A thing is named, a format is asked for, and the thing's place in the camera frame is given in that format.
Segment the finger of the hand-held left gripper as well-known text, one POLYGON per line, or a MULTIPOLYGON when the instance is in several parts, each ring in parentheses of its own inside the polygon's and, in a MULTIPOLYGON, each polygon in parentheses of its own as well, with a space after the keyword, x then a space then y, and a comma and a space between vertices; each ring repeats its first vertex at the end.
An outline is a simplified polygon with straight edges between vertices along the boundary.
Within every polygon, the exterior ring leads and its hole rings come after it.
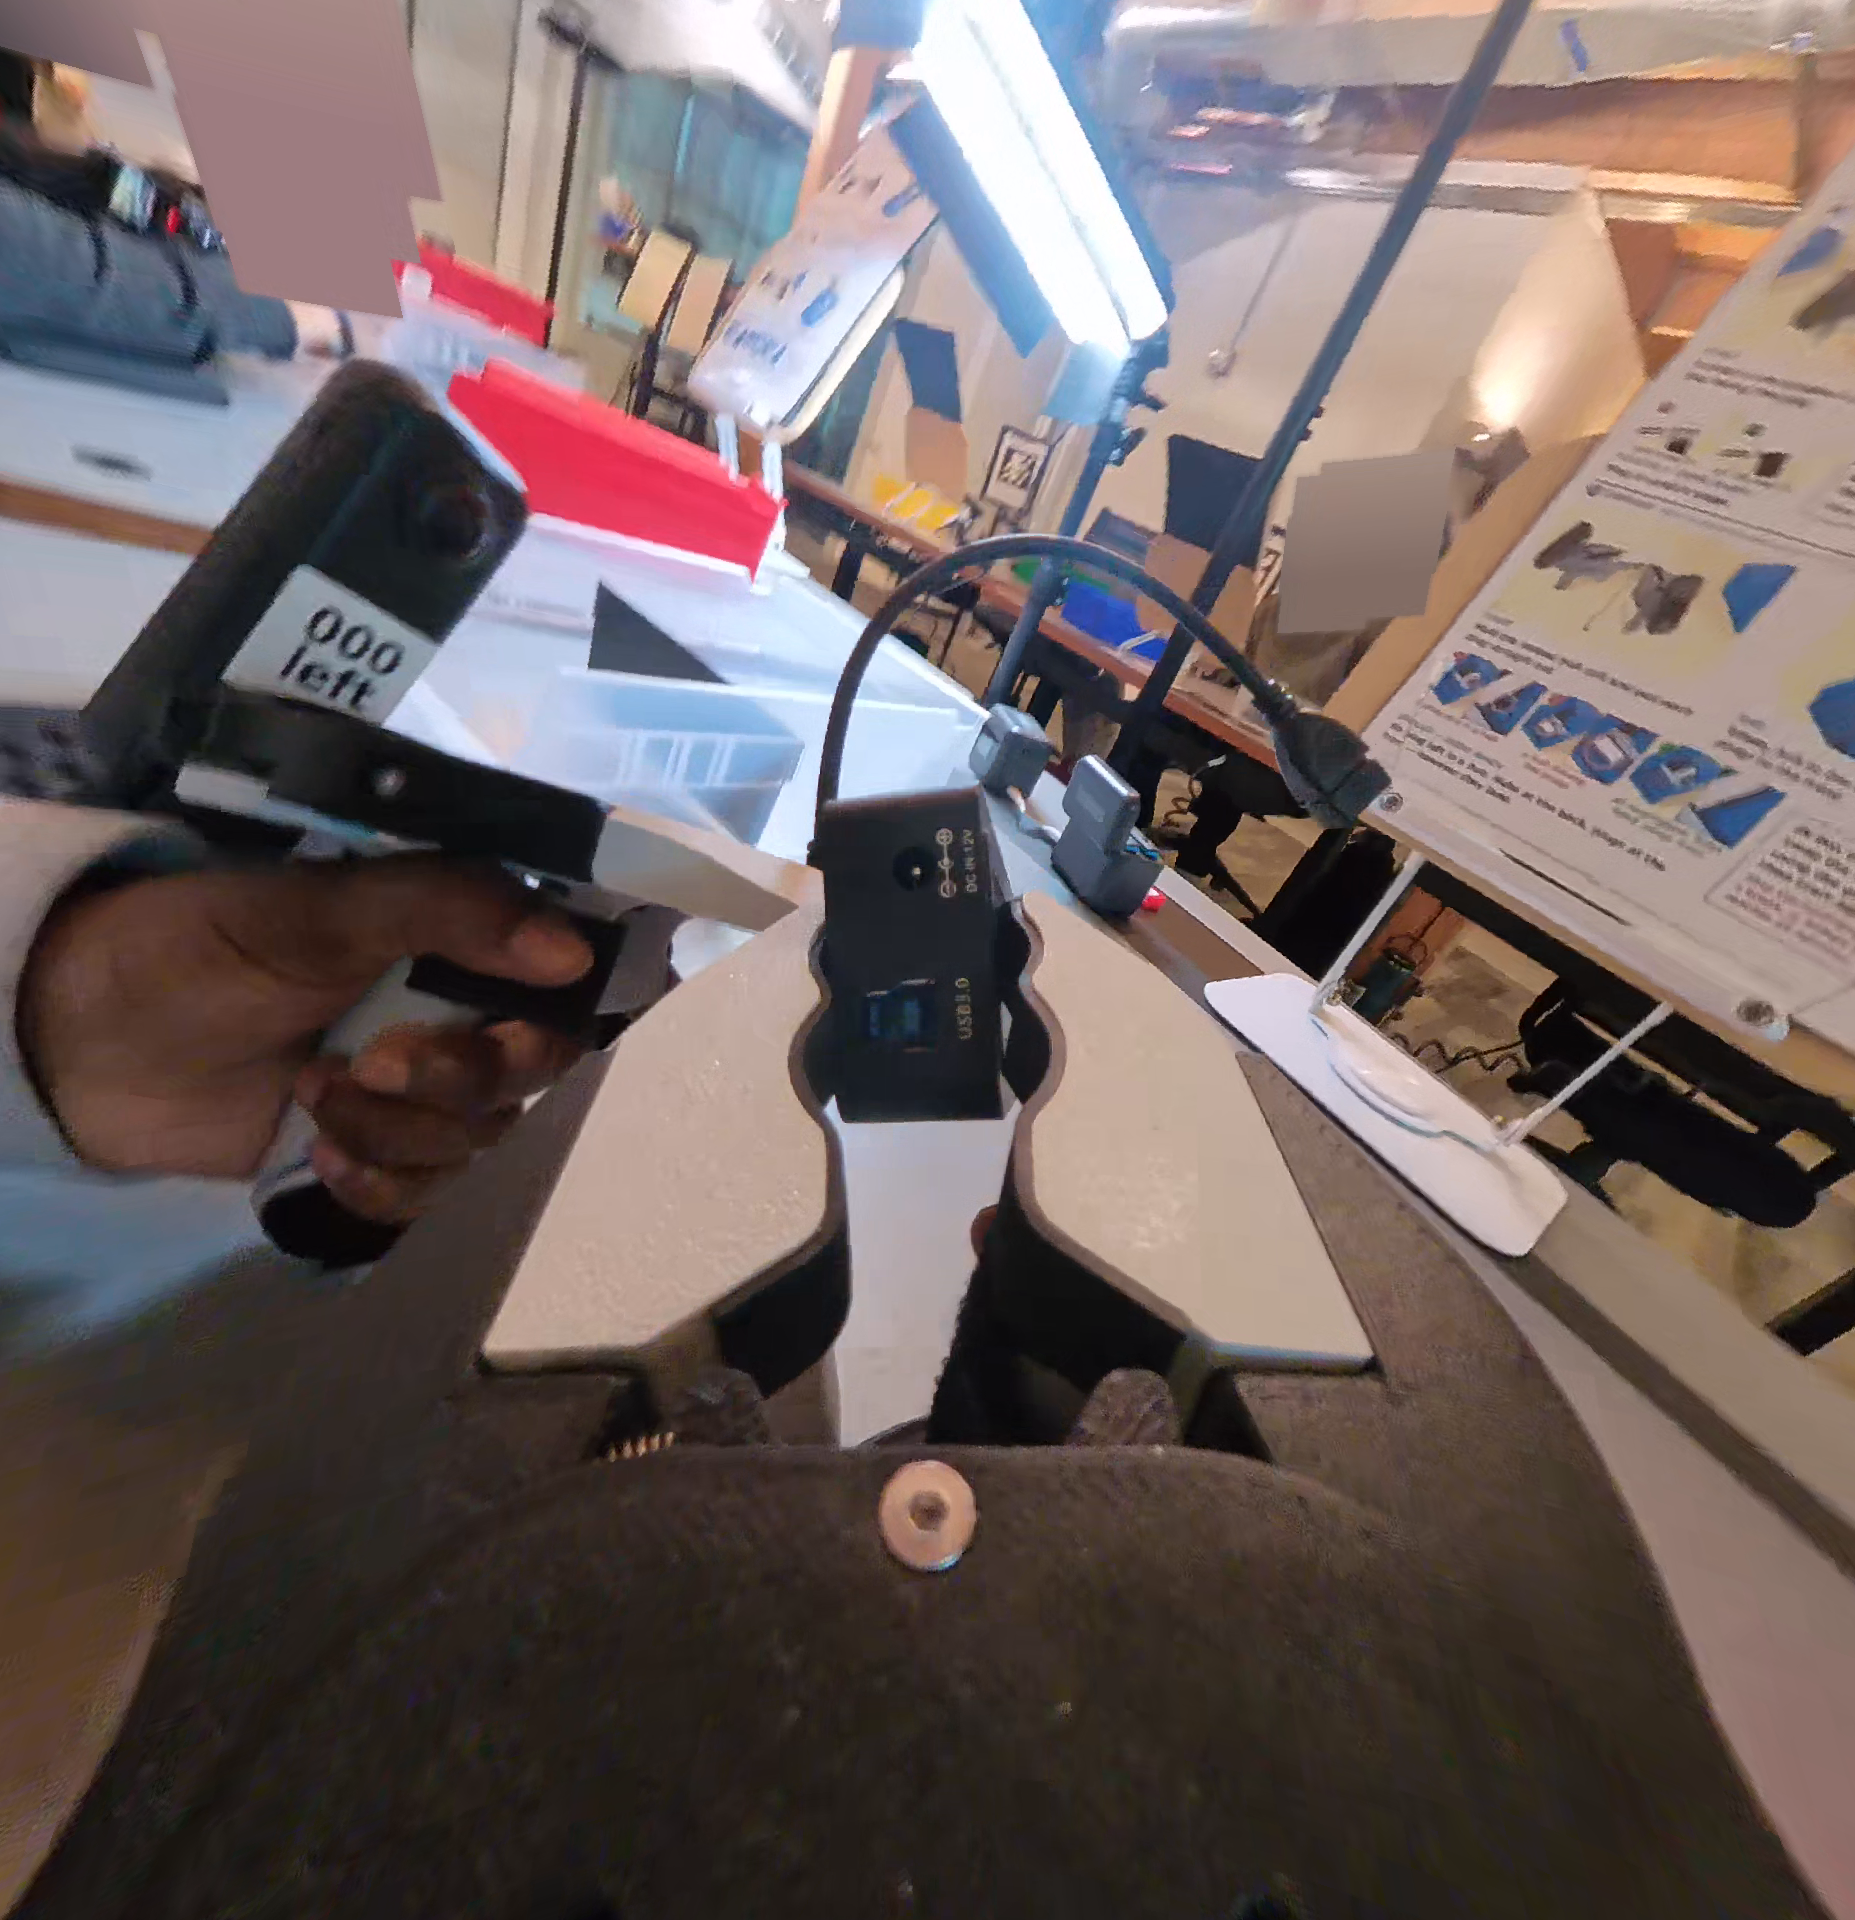
POLYGON ((767 932, 802 906, 802 863, 724 830, 601 807, 596 890, 667 906, 685 918, 767 932))

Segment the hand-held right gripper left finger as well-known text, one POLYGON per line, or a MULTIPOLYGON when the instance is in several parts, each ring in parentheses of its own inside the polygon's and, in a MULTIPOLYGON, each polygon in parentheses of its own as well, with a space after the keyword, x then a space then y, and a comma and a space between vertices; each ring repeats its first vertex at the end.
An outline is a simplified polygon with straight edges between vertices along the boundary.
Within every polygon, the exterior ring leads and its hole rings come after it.
POLYGON ((802 1377, 850 1306, 843 1169, 807 1079, 804 903, 673 987, 605 1058, 483 1337, 495 1373, 802 1377))

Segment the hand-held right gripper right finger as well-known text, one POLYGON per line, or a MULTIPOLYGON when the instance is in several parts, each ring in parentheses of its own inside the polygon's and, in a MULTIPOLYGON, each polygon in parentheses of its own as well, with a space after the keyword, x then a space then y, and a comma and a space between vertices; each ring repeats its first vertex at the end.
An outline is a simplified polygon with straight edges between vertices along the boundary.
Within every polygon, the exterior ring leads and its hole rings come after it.
POLYGON ((1372 1373, 1245 1050, 1049 894, 1003 944, 1016 1111, 932 1425, 1056 1426, 1061 1398, 1153 1373, 1210 1426, 1232 1377, 1372 1373))

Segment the black usb hub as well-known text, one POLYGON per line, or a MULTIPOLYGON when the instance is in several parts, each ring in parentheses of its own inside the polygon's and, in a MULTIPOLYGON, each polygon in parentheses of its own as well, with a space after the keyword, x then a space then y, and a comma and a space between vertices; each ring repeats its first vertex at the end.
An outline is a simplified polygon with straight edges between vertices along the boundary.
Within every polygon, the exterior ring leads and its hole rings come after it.
POLYGON ((978 784, 815 809, 820 1058, 843 1122, 1007 1111, 1007 887, 978 784))

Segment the black usb cable black plug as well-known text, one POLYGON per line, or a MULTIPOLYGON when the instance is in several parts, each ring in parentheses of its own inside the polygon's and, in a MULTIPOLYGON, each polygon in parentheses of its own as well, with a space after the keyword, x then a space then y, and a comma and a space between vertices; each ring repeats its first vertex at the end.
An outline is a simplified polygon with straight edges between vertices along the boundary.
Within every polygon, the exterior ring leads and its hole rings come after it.
POLYGON ((1267 679, 1221 629, 1193 607, 1184 596, 1166 587, 1166 579, 1146 572, 1130 559, 1104 546, 1069 539, 1056 532, 1013 532, 958 546, 929 564, 920 564, 901 579, 901 587, 866 616, 836 679, 836 695, 826 714, 826 731, 815 757, 815 809, 812 818, 838 801, 838 780, 843 764, 850 706, 860 695, 866 669, 890 636, 899 616, 920 597, 937 597, 942 588, 960 583, 970 572, 984 572, 1016 559, 1056 560, 1061 567, 1085 567, 1127 583, 1144 597, 1162 604, 1176 616, 1176 632, 1193 638, 1210 656, 1217 656, 1238 685, 1249 695, 1258 719, 1276 749, 1276 770, 1280 774, 1291 797, 1305 816, 1327 830, 1352 830, 1363 814, 1382 801, 1391 787, 1387 770, 1367 754, 1358 731, 1347 724, 1326 716, 1326 711, 1303 706, 1291 689, 1267 679))

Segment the person's left hand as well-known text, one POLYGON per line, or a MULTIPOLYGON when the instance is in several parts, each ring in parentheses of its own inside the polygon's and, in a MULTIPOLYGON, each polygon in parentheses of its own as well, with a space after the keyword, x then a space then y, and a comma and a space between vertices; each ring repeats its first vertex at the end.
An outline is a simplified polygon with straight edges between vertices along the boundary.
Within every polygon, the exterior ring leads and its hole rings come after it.
POLYGON ((404 1224, 577 1064, 530 1022, 395 1024, 324 1054, 412 957, 523 987, 591 966, 571 918, 438 858, 145 876, 49 912, 17 987, 22 1055, 95 1171, 242 1182, 300 1111, 319 1184, 404 1224))

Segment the clear plastic bin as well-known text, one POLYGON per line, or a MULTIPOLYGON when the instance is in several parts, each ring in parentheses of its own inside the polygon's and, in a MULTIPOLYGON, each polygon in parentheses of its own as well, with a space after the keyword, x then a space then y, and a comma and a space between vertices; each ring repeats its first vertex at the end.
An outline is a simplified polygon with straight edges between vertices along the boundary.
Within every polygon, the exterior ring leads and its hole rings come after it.
POLYGON ((826 714, 863 624, 781 548, 748 579, 534 517, 389 725, 802 859, 826 714), (597 583, 728 685, 589 674, 597 583))

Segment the black triangle label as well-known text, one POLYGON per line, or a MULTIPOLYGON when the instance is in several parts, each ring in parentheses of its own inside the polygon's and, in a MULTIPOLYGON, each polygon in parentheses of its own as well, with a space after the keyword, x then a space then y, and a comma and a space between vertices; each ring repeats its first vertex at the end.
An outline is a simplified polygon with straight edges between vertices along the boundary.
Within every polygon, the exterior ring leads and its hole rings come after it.
POLYGON ((605 583, 596 587, 585 669, 624 679, 728 685, 721 669, 706 667, 691 647, 675 643, 605 583))

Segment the grey clamp block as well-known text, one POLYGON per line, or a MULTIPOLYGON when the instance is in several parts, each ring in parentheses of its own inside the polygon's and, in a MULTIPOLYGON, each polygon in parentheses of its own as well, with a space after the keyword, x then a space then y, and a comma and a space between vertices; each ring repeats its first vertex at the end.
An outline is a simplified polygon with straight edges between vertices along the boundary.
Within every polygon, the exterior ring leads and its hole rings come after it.
POLYGON ((1016 703, 988 706, 970 745, 970 777, 994 797, 1019 796, 1028 801, 1049 764, 1044 725, 1016 703))
POLYGON ((1142 796, 1106 760, 1075 760, 1049 870, 1106 922, 1130 918, 1162 870, 1155 843, 1137 830, 1137 814, 1142 796))

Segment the blue plastic bin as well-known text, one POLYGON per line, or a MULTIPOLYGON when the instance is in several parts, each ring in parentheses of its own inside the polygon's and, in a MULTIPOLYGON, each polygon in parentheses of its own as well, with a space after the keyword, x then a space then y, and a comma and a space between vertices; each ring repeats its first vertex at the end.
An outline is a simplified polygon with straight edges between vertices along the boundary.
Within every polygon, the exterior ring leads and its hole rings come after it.
POLYGON ((1149 600, 1134 600, 1127 592, 1085 577, 1069 579, 1061 592, 1061 616, 1106 647, 1162 643, 1171 629, 1171 619, 1162 626, 1162 614, 1149 600))

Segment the black office chair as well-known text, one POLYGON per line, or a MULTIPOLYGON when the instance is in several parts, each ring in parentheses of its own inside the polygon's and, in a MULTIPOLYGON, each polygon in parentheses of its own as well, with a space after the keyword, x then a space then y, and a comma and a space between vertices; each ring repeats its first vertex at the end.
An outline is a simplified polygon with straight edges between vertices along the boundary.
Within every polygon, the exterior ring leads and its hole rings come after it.
MULTIPOLYGON (((1576 999, 1557 980, 1531 999, 1515 1032, 1524 1068, 1512 1075, 1512 1092, 1554 1098, 1599 1054, 1576 999)), ((1709 1211, 1756 1229, 1800 1229, 1816 1207, 1815 1178, 1776 1142, 1711 1111, 1649 1066, 1612 1064, 1564 1098, 1564 1114, 1581 1142, 1554 1146, 1531 1137, 1531 1151, 1597 1196, 1606 1196, 1616 1166, 1635 1166, 1709 1211)))

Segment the cardboard box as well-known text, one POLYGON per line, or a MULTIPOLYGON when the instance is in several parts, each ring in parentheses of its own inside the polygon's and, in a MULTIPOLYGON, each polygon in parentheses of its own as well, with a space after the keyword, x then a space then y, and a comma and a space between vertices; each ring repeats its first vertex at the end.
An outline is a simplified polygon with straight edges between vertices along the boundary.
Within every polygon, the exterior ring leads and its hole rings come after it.
MULTIPOLYGON (((1201 579, 1210 567, 1210 550, 1176 539, 1169 532, 1155 532, 1146 542, 1146 572, 1169 587, 1177 597, 1193 600, 1201 579)), ((1255 600, 1258 600, 1258 577, 1254 564, 1238 564, 1217 604, 1206 611, 1210 624, 1233 645, 1246 645, 1249 643, 1249 624, 1255 614, 1255 600)))

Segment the led panel light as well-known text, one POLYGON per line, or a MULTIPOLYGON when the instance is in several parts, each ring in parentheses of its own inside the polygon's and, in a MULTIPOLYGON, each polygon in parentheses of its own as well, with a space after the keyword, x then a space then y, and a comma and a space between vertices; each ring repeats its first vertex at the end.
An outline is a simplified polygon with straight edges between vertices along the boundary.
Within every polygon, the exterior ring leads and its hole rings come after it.
POLYGON ((887 132, 1019 355, 1122 363, 1169 324, 1142 224, 1021 3, 921 3, 887 132))

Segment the black tripod pole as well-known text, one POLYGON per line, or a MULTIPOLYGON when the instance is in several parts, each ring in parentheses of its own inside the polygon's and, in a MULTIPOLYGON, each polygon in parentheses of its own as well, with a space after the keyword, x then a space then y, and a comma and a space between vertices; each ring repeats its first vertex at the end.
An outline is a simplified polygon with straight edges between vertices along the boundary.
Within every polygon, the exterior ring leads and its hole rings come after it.
POLYGON ((1372 253, 1364 254, 1356 281, 1351 283, 1343 304, 1327 324, 1323 347, 1305 363, 1291 406, 1285 408, 1264 451, 1258 454, 1258 478, 1249 483, 1233 513, 1229 517, 1226 532, 1210 550, 1210 567, 1193 597, 1193 607, 1201 614, 1217 604, 1229 572, 1238 564, 1255 560, 1276 493, 1288 478, 1305 433, 1311 429, 1311 419, 1318 417, 1352 344, 1372 317, 1372 307, 1387 285, 1398 253, 1407 253, 1407 243, 1416 232, 1419 217, 1424 215, 1449 158, 1456 154, 1489 87, 1495 85, 1499 67, 1515 45, 1515 38, 1520 34, 1527 15, 1531 3, 1495 3, 1495 8, 1489 11, 1489 25, 1483 28, 1466 70, 1446 89, 1442 112, 1427 142, 1421 147, 1421 154, 1416 158, 1407 184, 1395 190, 1387 222, 1376 232, 1372 253))

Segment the black wall panel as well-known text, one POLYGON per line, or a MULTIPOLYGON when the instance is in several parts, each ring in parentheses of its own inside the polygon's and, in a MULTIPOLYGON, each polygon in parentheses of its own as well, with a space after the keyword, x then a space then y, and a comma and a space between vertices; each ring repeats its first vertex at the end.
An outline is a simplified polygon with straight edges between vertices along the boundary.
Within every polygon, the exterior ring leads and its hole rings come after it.
POLYGON ((890 344, 908 375, 911 411, 963 423, 958 337, 947 327, 899 317, 890 344))
POLYGON ((1166 440, 1162 536, 1210 550, 1255 478, 1255 454, 1171 433, 1166 440))

